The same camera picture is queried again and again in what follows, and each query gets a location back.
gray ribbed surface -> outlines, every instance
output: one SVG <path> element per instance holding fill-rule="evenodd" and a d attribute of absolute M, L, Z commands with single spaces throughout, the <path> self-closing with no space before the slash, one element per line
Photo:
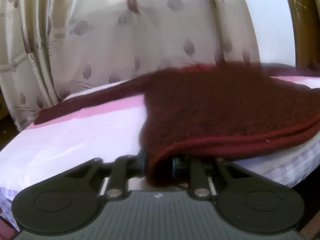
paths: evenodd
<path fill-rule="evenodd" d="M 302 240 L 294 231 L 257 236 L 222 220 L 209 202 L 181 192 L 133 191 L 129 198 L 108 203 L 90 225 L 65 236 L 20 233 L 15 240 Z"/>

folded fabric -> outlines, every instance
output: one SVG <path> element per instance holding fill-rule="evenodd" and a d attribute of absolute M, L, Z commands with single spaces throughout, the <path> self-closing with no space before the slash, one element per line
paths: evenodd
<path fill-rule="evenodd" d="M 42 110 L 35 124 L 143 93 L 148 117 L 140 144 L 147 178 L 170 184 L 172 156 L 248 158 L 299 145 L 319 132 L 320 90 L 269 74 L 259 64 L 242 63 L 166 69 Z"/>

curtain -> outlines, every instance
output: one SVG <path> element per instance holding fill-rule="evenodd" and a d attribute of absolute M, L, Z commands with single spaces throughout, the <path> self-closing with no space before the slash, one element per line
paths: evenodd
<path fill-rule="evenodd" d="M 70 93 L 223 58 L 260 60 L 245 0 L 0 0 L 0 87 L 19 130 Z"/>

